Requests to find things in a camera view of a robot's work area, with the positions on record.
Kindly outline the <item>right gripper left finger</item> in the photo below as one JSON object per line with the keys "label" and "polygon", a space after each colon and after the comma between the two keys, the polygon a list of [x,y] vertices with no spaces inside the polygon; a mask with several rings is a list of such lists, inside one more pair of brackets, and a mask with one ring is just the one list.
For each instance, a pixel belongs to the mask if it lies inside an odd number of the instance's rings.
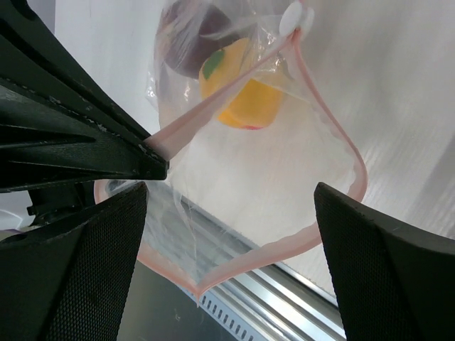
{"label": "right gripper left finger", "polygon": [[115,340],[146,217],[136,183],[1,242],[2,340]]}

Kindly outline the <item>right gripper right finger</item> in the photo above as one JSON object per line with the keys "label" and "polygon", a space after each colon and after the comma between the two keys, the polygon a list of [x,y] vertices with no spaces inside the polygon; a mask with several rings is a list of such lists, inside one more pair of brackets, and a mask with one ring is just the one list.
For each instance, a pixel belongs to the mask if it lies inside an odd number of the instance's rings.
{"label": "right gripper right finger", "polygon": [[348,340],[453,340],[454,241],[314,192],[323,250]]}

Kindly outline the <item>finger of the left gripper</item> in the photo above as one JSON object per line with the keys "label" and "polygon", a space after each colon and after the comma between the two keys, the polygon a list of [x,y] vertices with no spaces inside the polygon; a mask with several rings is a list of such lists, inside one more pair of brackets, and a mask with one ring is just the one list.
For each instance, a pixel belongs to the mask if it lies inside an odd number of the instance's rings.
{"label": "finger of the left gripper", "polygon": [[148,134],[81,68],[26,1],[1,2],[1,191],[163,180]]}

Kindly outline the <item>dark red toy apple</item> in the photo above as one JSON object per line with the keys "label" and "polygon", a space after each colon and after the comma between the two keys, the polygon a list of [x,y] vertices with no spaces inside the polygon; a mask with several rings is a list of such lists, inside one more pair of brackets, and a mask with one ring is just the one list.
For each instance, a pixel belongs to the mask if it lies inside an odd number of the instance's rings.
{"label": "dark red toy apple", "polygon": [[158,32],[168,41],[165,63],[195,80],[214,52],[240,39],[228,16],[206,1],[175,1],[162,11]]}

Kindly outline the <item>yellow toy pear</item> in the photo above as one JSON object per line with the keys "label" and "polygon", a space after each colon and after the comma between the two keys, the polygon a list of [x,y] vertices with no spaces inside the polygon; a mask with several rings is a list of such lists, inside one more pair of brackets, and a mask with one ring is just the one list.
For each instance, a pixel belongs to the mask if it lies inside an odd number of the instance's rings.
{"label": "yellow toy pear", "polygon": [[215,51],[203,63],[198,78],[202,99],[211,96],[252,67],[255,62],[252,46],[249,38],[241,38]]}

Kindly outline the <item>clear pink zip top bag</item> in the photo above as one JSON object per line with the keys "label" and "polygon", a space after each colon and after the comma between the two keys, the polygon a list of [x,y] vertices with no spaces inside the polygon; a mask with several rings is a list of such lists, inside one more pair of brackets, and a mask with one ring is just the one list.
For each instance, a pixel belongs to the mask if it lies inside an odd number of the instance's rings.
{"label": "clear pink zip top bag", "polygon": [[[232,277],[319,245],[313,199],[317,184],[326,182],[362,199],[368,175],[304,62],[304,39],[314,21],[307,1],[206,1],[228,16],[240,38],[252,41],[255,62],[205,99],[198,79],[177,74],[164,61],[168,41],[158,29],[162,11],[174,2],[160,2],[149,68],[147,97],[160,129],[146,143],[169,164],[166,179],[152,181],[165,183],[177,201],[187,199],[252,245],[240,258],[191,284],[146,245],[143,233],[139,261],[197,301]],[[275,120],[258,130],[219,122],[218,115],[250,80],[284,93]]]}

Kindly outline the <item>orange toy fruit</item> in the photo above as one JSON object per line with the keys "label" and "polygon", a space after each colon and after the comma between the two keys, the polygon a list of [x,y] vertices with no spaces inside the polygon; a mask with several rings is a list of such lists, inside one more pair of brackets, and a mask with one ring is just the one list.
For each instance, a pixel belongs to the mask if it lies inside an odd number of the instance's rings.
{"label": "orange toy fruit", "polygon": [[282,91],[250,80],[218,115],[218,121],[236,129],[263,129],[275,120],[283,97]]}

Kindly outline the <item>aluminium mounting rail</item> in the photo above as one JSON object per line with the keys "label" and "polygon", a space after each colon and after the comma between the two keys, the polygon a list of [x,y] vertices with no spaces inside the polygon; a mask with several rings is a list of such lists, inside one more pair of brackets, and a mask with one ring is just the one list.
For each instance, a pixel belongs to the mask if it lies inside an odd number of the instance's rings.
{"label": "aluminium mounting rail", "polygon": [[[216,266],[240,258],[251,244],[196,207],[177,201],[162,182],[147,182],[149,204],[144,240],[182,278],[199,283]],[[263,340],[345,340],[334,298],[304,278],[266,266],[229,279],[212,293],[243,318]]]}

